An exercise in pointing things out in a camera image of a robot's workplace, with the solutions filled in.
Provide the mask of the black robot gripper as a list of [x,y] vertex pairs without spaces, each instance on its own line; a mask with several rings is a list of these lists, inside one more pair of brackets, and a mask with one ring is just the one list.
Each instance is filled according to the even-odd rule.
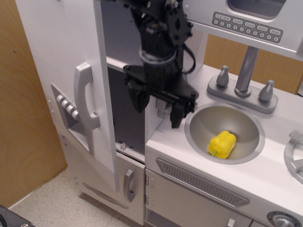
[[155,96],[172,104],[170,121],[172,128],[179,128],[183,118],[196,109],[198,92],[183,78],[196,68],[196,58],[189,55],[193,65],[183,71],[183,55],[174,54],[162,60],[143,57],[143,65],[127,65],[125,83],[135,110],[142,113],[149,103],[150,96]]

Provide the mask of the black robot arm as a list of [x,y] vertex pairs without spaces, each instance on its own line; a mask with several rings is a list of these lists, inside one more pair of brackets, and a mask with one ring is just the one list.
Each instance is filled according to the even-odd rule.
[[193,24],[187,21],[180,0],[124,0],[140,33],[139,55],[142,66],[126,65],[125,82],[136,111],[142,112],[154,96],[171,105],[169,118],[172,128],[178,128],[183,118],[196,109],[199,93],[184,76],[184,52],[194,60],[193,52],[185,44],[192,34]]

